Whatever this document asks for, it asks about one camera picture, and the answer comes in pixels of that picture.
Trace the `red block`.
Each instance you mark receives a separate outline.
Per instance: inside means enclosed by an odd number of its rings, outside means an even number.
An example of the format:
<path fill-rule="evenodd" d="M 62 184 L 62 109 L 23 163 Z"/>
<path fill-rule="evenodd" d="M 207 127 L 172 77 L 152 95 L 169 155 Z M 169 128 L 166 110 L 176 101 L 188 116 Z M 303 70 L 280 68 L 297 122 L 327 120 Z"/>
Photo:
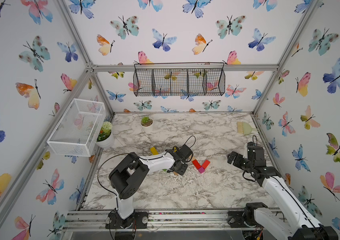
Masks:
<path fill-rule="evenodd" d="M 197 160 L 193 160 L 192 163 L 196 167 L 197 170 L 199 170 L 202 167 Z"/>
<path fill-rule="evenodd" d="M 210 165 L 210 161 L 209 160 L 205 160 L 204 161 L 204 163 L 202 164 L 202 167 L 204 168 L 204 169 L 207 169 L 207 167 Z"/>

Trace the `magenta small block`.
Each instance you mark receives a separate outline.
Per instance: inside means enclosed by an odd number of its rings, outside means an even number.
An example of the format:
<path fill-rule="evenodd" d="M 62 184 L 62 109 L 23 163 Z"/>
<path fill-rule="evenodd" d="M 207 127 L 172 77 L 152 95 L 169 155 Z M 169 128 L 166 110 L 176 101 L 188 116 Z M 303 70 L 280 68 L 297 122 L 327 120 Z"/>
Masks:
<path fill-rule="evenodd" d="M 200 172 L 200 174 L 203 174 L 205 172 L 205 169 L 203 167 L 199 168 L 198 171 Z"/>

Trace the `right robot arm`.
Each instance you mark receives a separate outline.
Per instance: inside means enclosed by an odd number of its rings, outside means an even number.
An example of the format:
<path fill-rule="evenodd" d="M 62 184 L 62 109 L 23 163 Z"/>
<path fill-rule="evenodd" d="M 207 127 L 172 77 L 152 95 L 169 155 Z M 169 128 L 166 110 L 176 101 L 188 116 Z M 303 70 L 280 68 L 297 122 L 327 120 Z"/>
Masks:
<path fill-rule="evenodd" d="M 264 203 L 247 203 L 241 217 L 229 217 L 229 223 L 242 221 L 250 228 L 264 227 L 277 240 L 336 240 L 338 234 L 324 226 L 297 199 L 275 167 L 268 167 L 264 150 L 254 142 L 247 144 L 247 156 L 231 152 L 228 164 L 250 174 L 273 198 L 284 217 L 279 219 Z"/>

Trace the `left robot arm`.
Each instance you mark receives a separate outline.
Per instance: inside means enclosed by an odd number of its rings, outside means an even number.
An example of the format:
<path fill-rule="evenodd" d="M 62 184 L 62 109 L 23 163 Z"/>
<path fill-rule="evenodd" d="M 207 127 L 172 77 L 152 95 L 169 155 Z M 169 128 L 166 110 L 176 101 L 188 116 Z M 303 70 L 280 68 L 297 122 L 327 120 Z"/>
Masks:
<path fill-rule="evenodd" d="M 153 156 L 141 157 L 134 152 L 128 153 L 109 174 L 116 194 L 118 216 L 126 220 L 133 215 L 133 195 L 147 175 L 166 170 L 182 176 L 193 156 L 193 151 L 187 145 L 173 147 Z"/>

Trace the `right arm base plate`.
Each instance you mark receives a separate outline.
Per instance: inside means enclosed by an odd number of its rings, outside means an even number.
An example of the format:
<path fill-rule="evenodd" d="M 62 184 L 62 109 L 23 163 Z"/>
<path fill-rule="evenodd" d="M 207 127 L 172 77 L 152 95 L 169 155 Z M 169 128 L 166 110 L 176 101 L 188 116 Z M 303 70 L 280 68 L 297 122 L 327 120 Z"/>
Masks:
<path fill-rule="evenodd" d="M 245 210 L 228 211 L 227 222 L 231 228 L 257 227 L 257 223 L 249 219 Z"/>

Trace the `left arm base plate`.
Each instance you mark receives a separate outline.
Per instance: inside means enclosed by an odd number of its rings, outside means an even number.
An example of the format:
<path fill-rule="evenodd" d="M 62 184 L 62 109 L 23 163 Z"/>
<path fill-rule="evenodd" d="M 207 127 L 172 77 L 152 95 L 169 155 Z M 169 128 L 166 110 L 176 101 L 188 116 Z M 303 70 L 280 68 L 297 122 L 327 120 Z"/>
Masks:
<path fill-rule="evenodd" d="M 133 212 L 126 219 L 122 219 L 115 211 L 108 213 L 106 220 L 106 229 L 127 229 L 134 227 L 134 229 L 146 229 L 149 221 L 148 212 Z"/>

